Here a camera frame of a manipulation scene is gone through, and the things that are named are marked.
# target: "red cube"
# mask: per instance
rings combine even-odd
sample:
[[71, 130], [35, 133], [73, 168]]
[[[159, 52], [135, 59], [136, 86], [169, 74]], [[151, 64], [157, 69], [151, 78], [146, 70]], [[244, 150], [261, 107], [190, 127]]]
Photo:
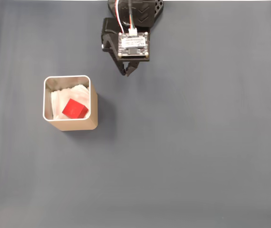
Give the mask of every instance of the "red cube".
[[63, 110], [63, 114], [71, 119], [81, 119], [84, 118], [88, 109], [83, 104], [70, 99]]

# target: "gray fabric surface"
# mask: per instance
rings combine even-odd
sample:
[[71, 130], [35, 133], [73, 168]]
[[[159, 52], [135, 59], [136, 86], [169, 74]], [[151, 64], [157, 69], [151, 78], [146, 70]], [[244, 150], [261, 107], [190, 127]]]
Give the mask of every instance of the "gray fabric surface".
[[[129, 78], [106, 2], [3, 10], [0, 228], [271, 228], [271, 2], [166, 2]], [[99, 126], [60, 132], [43, 81], [83, 74]]]

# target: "metal container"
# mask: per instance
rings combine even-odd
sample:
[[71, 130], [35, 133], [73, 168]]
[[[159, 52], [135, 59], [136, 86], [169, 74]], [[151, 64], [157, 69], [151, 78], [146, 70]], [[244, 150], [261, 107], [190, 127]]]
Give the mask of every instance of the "metal container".
[[[84, 85], [89, 90], [90, 115], [82, 119], [53, 120], [51, 92]], [[97, 93], [86, 75], [78, 76], [50, 76], [44, 81], [43, 117], [50, 124], [61, 131], [93, 130], [97, 127]]]

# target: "wire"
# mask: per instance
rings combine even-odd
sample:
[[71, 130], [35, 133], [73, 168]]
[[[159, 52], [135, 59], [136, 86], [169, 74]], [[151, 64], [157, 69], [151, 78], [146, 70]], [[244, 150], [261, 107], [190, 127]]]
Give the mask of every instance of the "wire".
[[134, 29], [135, 25], [134, 25], [134, 20], [132, 17], [132, 2], [131, 2], [131, 0], [128, 0], [128, 9], [129, 9], [130, 29]]
[[116, 0], [116, 19], [118, 21], [118, 24], [120, 25], [121, 27], [121, 30], [122, 30], [122, 33], [124, 33], [124, 29], [123, 29], [123, 26], [122, 26], [122, 23], [121, 23], [121, 20], [120, 20], [120, 15], [118, 13], [118, 1], [119, 0]]

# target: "white tissue paper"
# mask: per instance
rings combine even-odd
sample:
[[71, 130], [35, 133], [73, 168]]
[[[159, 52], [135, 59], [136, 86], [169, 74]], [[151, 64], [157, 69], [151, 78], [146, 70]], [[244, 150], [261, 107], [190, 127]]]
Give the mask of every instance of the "white tissue paper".
[[85, 118], [90, 115], [89, 90], [83, 85], [76, 85], [73, 88], [58, 90], [51, 93], [53, 120], [70, 119], [62, 114], [70, 99], [86, 106], [88, 112], [86, 113]]

